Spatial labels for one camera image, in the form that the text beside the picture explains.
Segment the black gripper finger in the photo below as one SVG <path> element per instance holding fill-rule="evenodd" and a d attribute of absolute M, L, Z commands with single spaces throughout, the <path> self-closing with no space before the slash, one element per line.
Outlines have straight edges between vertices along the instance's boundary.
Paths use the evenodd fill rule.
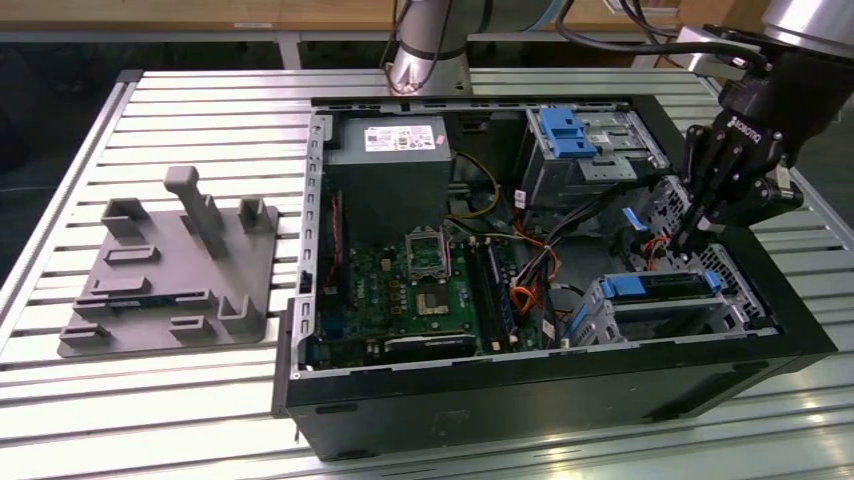
<path fill-rule="evenodd" d="M 745 149 L 708 149 L 703 159 L 708 192 L 708 213 L 704 242 L 715 231 L 720 231 L 733 220 L 733 214 L 725 210 L 736 204 L 749 191 L 749 181 L 745 170 L 749 168 L 749 153 Z"/>
<path fill-rule="evenodd" d="M 700 250 L 707 234 L 708 192 L 703 159 L 711 142 L 709 127 L 689 127 L 685 135 L 683 186 L 688 194 L 688 210 L 680 217 L 679 227 L 671 241 L 675 253 Z"/>

